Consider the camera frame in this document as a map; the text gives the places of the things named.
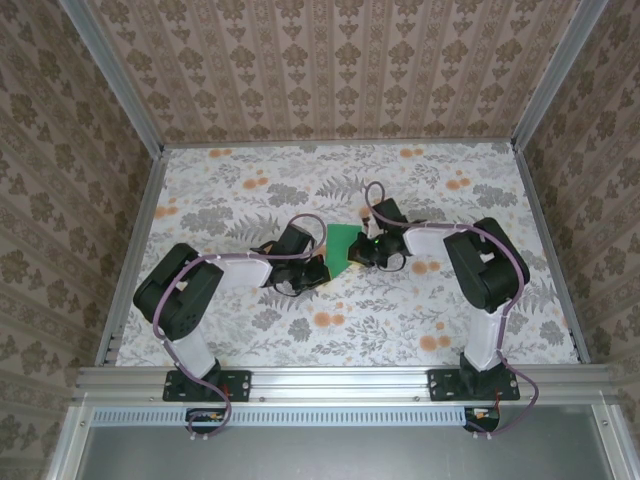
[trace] patterned wallpaper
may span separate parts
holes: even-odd
[[[640,445],[640,2],[607,5],[526,148],[595,361]]]
[[[0,2],[1,478],[38,478],[53,453],[149,166],[58,4]]]
[[[507,137],[575,0],[91,0],[171,144]]]

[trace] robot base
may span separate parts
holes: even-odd
[[[460,354],[460,368],[429,370],[429,394],[433,402],[464,400],[520,400],[518,380],[502,364],[478,372]]]
[[[251,393],[249,370],[224,371],[220,364],[207,373],[202,380],[217,386],[232,402],[248,402]],[[167,373],[162,400],[165,402],[221,402],[219,395],[210,389],[189,380],[180,370]]]

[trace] metal extrusion bar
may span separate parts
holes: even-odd
[[[76,478],[93,416],[91,407],[69,407],[51,459],[47,480]]]
[[[513,132],[517,147],[527,146],[606,5],[607,0],[589,0],[578,5]]]
[[[155,211],[158,197],[162,191],[162,180],[164,179],[166,168],[167,162],[164,159],[154,162],[151,166],[151,173],[149,173],[149,179],[147,180],[147,186],[142,197],[138,217],[136,218],[131,240],[129,241],[129,249],[124,259],[124,266],[120,272],[116,291],[113,294],[113,302],[111,303],[109,315],[107,316],[107,323],[102,333],[100,347],[96,354],[96,365],[101,365],[106,362],[115,363],[117,358],[117,350],[113,350],[112,354],[109,355],[109,350],[112,347],[111,341],[114,335],[122,333],[122,329],[127,320],[129,307],[133,300],[133,292],[138,280],[140,265],[144,257],[144,249],[147,246],[147,237],[149,236],[151,223],[153,222],[153,212]]]
[[[188,407],[96,407],[92,427],[185,427]],[[230,427],[461,427],[466,424],[464,407],[265,407],[238,405]],[[193,426],[211,426],[201,422]]]
[[[567,324],[569,325],[571,333],[573,334],[573,340],[575,342],[578,355],[580,356],[580,361],[582,361],[583,363],[590,363],[591,357],[589,356],[589,351],[587,350],[587,343],[584,341],[584,336],[582,335],[582,330],[580,328],[580,324],[578,323],[578,317],[576,316],[576,311],[573,308],[573,302],[571,301],[571,296],[569,295],[569,288],[567,287],[567,282],[565,282],[564,275],[562,274],[560,261],[558,260],[556,249],[553,246],[553,241],[551,240],[551,234],[549,233],[549,228],[547,227],[547,222],[544,218],[544,213],[542,212],[542,205],[540,205],[540,199],[538,198],[538,194],[536,193],[536,187],[533,184],[533,178],[531,178],[531,172],[529,172],[529,167],[527,166],[527,161],[524,153],[522,152],[522,149],[516,148],[515,150],[516,164],[518,165],[518,170],[520,171],[520,178],[522,179],[524,190],[527,194],[527,198],[529,199],[531,213],[533,215],[534,221],[536,222],[536,228],[538,230],[538,234],[540,235],[542,248],[544,248],[544,252],[547,256],[547,263],[549,264],[551,277],[553,278],[553,283],[558,292],[558,300],[560,300],[560,306],[562,307],[562,311],[564,312],[565,318],[567,319]]]
[[[239,148],[239,147],[318,147],[322,145],[403,145],[407,143],[420,144],[442,144],[442,143],[462,143],[462,144],[478,144],[478,143],[509,143],[511,139],[506,137],[486,137],[486,138],[385,138],[385,139],[364,139],[364,140],[290,140],[279,142],[221,142],[221,143],[167,143],[165,150],[184,150],[188,148]]]
[[[592,409],[613,478],[640,478],[640,461],[620,405],[593,405]]]
[[[113,53],[109,41],[100,29],[98,22],[91,14],[89,2],[77,0],[61,0],[63,8],[78,30],[82,41],[91,52],[93,60],[98,64],[111,90],[122,105],[131,124],[138,132],[151,158],[160,158],[162,145],[161,135],[147,114],[144,102],[138,97],[135,87],[126,74],[126,69],[119,63]]]
[[[434,367],[268,368],[244,367],[253,372],[250,403],[264,406],[409,406],[417,404],[478,406],[487,402],[432,402],[426,372]],[[518,366],[540,387],[541,405],[615,403],[604,365]],[[74,404],[91,406],[172,406],[163,402],[165,367],[103,367],[80,371]],[[524,405],[533,389],[519,383]],[[190,407],[211,403],[189,403]]]

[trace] green object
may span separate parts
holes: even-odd
[[[336,278],[351,265],[351,262],[347,260],[349,247],[356,241],[356,237],[361,231],[362,227],[359,225],[340,225],[336,223],[327,225],[325,264],[329,269],[331,278]]]

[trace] table surface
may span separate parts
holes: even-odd
[[[245,252],[277,239],[302,212],[360,225],[364,185],[380,180],[409,220],[496,218],[531,271],[509,317],[504,353],[518,364],[577,362],[507,143],[198,148],[166,155],[138,284],[178,242],[200,252]],[[302,225],[319,238],[312,220]],[[203,326],[226,366],[456,364],[472,309],[449,262],[424,256],[409,258],[397,273],[354,265],[297,298],[272,289],[216,292]],[[170,365],[135,307],[117,365]]]

